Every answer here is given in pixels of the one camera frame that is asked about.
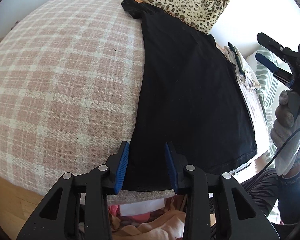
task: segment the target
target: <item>gloved hand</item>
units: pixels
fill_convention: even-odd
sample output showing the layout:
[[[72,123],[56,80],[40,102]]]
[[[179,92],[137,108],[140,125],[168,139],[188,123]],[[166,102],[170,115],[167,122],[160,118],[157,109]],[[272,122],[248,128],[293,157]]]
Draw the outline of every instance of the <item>gloved hand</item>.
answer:
[[[288,107],[288,94],[282,91],[279,96],[279,106],[275,110],[277,119],[274,121],[270,136],[277,151],[288,137],[300,127],[300,115],[294,120]],[[286,175],[288,171],[300,164],[300,131],[285,145],[274,160],[277,175]]]

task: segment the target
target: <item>black cable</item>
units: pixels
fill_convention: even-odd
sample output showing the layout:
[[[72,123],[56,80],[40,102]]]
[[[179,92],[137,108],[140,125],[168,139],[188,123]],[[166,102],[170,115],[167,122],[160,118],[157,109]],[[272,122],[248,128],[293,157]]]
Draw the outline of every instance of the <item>black cable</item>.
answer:
[[[292,139],[293,136],[295,136],[298,132],[300,131],[300,127],[295,130],[290,136],[289,138],[284,142],[284,144],[282,144],[282,146],[280,147],[280,149],[277,151],[277,153],[273,156],[273,158],[271,159],[271,161],[269,161],[269,163],[261,170],[259,171],[255,176],[254,179],[252,180],[253,182],[255,182],[255,180],[259,177],[260,174],[262,174],[270,165],[271,163],[274,161],[274,159],[279,155],[279,153],[282,151],[282,149],[287,145],[287,143]]]

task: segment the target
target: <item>beige fabric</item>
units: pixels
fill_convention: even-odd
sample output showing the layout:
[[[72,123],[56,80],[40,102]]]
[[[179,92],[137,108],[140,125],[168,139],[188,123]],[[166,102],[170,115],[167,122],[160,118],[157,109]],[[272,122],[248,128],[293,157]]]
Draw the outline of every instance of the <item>beige fabric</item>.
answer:
[[[175,240],[182,237],[186,214],[179,210],[169,210],[156,220],[143,223],[137,228],[125,226],[113,232],[113,240]]]
[[[144,48],[121,1],[50,0],[0,43],[1,177],[45,195],[130,140]],[[172,195],[120,192],[109,203]]]

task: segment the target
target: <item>black t-shirt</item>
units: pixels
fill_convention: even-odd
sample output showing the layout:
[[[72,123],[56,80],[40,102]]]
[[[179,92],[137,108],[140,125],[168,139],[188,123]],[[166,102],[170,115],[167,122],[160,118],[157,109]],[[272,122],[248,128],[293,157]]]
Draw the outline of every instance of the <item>black t-shirt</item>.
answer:
[[[189,164],[221,174],[257,153],[250,113],[235,66],[212,35],[164,10],[135,0],[121,3],[142,19],[145,65],[123,190],[171,189],[164,157],[172,141]]]

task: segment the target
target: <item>white cloth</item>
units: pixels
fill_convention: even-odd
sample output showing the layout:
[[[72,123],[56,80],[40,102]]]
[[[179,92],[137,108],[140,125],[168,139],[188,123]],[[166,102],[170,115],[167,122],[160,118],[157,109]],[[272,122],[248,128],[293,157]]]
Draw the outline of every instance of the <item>white cloth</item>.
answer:
[[[235,73],[237,75],[237,80],[240,84],[243,84],[249,92],[252,92],[254,89],[260,88],[261,85],[254,73],[254,71],[250,68],[249,64],[246,62],[240,51],[236,46],[234,46],[235,52],[238,56],[239,62],[241,64],[242,70],[245,75],[242,75],[239,71],[239,66],[235,59],[235,54],[228,46],[224,46],[225,56],[226,58],[233,63],[235,68]]]
[[[131,204],[120,205],[121,216],[135,216],[156,211],[164,207],[164,198],[147,200]]]

